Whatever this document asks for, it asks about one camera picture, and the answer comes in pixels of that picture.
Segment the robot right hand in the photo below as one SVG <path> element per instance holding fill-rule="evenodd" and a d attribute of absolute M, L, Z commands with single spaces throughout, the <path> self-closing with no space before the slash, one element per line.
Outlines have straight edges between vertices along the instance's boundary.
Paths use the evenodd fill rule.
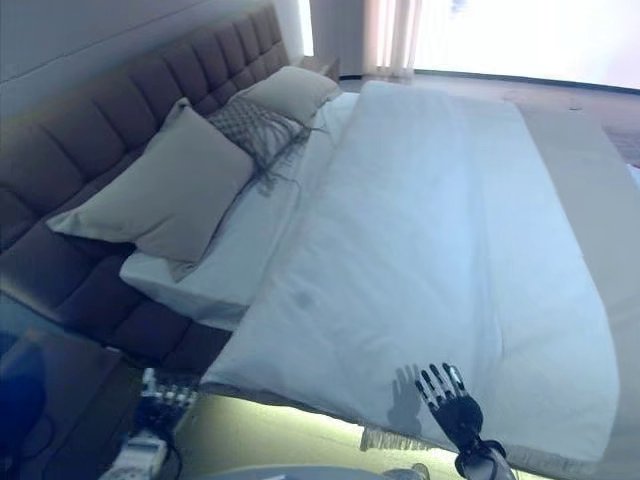
<path fill-rule="evenodd" d="M 479 441 L 483 413 L 454 365 L 430 364 L 420 371 L 415 386 L 436 423 L 458 450 L 469 449 Z"/>

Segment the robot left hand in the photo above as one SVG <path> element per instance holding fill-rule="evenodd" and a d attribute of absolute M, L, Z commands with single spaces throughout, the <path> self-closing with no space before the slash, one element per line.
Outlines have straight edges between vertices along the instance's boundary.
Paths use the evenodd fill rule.
<path fill-rule="evenodd" d="M 198 397 L 197 376 L 146 368 L 136 407 L 136 422 L 142 428 L 174 430 Z"/>

